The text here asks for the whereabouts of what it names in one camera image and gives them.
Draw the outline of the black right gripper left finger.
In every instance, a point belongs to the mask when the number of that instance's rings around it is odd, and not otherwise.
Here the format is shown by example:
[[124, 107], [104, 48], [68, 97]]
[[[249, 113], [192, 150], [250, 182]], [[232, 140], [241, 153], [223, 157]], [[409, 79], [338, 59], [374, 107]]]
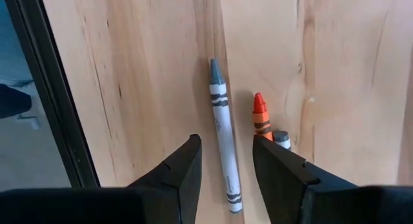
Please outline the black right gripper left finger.
[[194, 223], [201, 173], [201, 138], [192, 134], [126, 187], [4, 191], [1, 223]]

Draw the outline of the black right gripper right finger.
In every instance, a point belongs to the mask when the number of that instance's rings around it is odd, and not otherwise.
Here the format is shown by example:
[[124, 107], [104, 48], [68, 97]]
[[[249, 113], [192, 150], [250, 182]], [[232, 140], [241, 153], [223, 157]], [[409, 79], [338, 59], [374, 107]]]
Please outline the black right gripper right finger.
[[271, 223], [412, 224], [412, 187], [359, 187], [255, 136], [252, 155]]

